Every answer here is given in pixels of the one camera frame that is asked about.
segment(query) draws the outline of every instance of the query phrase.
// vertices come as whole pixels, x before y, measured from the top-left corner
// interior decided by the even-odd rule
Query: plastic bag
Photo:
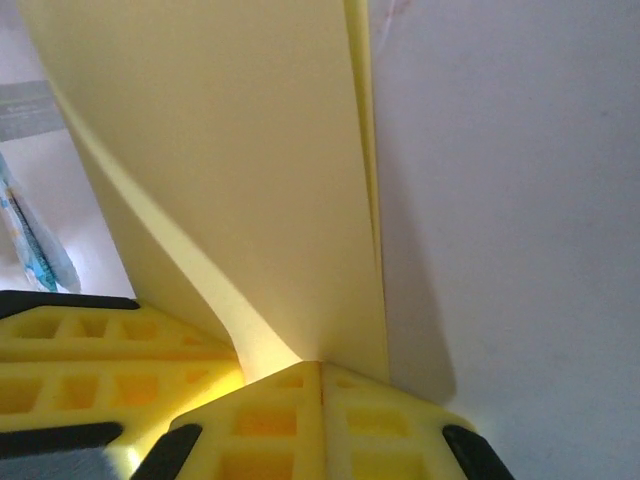
[[[0,213],[33,287],[46,292],[58,292],[63,288],[72,293],[80,293],[80,279],[69,255],[22,195],[2,153]]]

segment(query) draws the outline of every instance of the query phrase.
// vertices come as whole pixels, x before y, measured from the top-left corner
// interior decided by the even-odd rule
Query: yellow plastic grid
[[[466,480],[442,436],[473,427],[429,402],[346,369],[322,366],[327,478]]]
[[[39,307],[0,321],[0,361],[235,359],[233,350],[148,306]]]
[[[177,480],[324,479],[319,371],[294,365],[177,419],[203,427]]]
[[[7,363],[0,431],[119,422],[107,452],[129,478],[172,419],[242,385],[231,360]]]

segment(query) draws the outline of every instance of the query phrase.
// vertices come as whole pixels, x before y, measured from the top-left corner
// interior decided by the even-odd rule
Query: white wall
[[[394,355],[424,342],[421,393],[516,478],[640,478],[640,3],[396,6],[375,75]]]
[[[14,0],[0,0],[0,84],[44,79]],[[87,294],[133,292],[66,131],[0,143],[27,197],[60,237]],[[29,290],[0,220],[0,290]]]

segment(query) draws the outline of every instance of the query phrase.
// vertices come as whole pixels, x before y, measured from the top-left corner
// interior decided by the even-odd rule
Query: yellow foam board
[[[365,161],[365,174],[367,176],[367,192],[369,194],[376,264],[380,280],[382,281],[380,197],[378,191],[375,112],[373,107],[373,67],[371,63],[371,35],[369,31],[369,2],[368,0],[344,0],[344,6],[349,32],[353,78],[356,85],[360,136]]]
[[[387,380],[342,0],[20,4],[140,297],[224,327],[249,379]]]

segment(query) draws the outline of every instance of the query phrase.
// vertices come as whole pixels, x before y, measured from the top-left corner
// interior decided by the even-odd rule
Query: square hole
[[[215,480],[292,480],[293,454],[238,452],[222,456]]]
[[[428,480],[418,453],[356,452],[351,462],[354,480]]]
[[[393,410],[350,409],[347,411],[349,431],[353,435],[406,437],[409,427],[405,418]]]
[[[236,417],[234,433],[245,436],[282,437],[295,435],[298,422],[295,408],[244,408]]]
[[[158,325],[151,320],[127,319],[122,322],[122,328],[127,340],[149,341],[158,336]]]
[[[278,382],[280,388],[302,388],[304,387],[304,380],[302,377],[287,377]]]
[[[16,326],[13,333],[18,338],[53,338],[60,321],[59,318],[51,317],[24,320]]]
[[[184,337],[182,339],[182,344],[183,345],[188,345],[190,347],[195,347],[195,346],[199,346],[202,345],[202,340],[196,338],[196,337],[192,337],[191,335],[187,335],[186,337]]]
[[[83,375],[63,378],[56,398],[60,410],[91,408],[98,391],[98,377]]]
[[[196,383],[202,380],[205,376],[207,376],[208,373],[209,373],[209,370],[206,370],[204,368],[201,370],[189,370],[185,374],[184,379],[187,381],[187,383]]]
[[[340,388],[356,388],[356,384],[353,383],[351,380],[347,380],[346,378],[339,378],[336,381],[336,385],[338,385],[338,387]]]
[[[158,398],[158,377],[154,375],[117,375],[114,407],[139,407]]]
[[[0,379],[0,415],[30,412],[41,388],[39,378]]]
[[[105,317],[82,317],[80,325],[74,332],[74,337],[79,338],[103,338],[107,329]]]

